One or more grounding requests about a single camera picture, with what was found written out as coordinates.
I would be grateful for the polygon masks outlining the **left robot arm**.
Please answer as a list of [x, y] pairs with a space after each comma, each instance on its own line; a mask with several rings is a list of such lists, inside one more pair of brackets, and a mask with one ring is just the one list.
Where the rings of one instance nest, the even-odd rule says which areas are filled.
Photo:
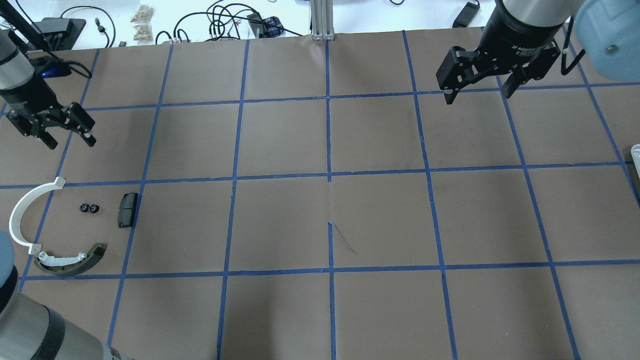
[[77, 102], [64, 106], [46, 82], [47, 78], [77, 73], [86, 79], [93, 74], [84, 64], [50, 54], [29, 59], [8, 32], [1, 34], [0, 95], [7, 104], [7, 120], [25, 137], [41, 140], [50, 150], [58, 142], [48, 128], [58, 127], [78, 133], [83, 142], [93, 147], [94, 119]]

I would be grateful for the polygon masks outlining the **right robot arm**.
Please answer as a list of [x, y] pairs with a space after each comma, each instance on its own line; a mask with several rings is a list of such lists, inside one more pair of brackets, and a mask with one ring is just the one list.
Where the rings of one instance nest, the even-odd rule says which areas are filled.
[[510, 98], [560, 61], [571, 73], [588, 57], [594, 70], [617, 82], [638, 82], [640, 3], [637, 0], [498, 0], [473, 50], [454, 46], [436, 71], [448, 105], [459, 92], [506, 75]]

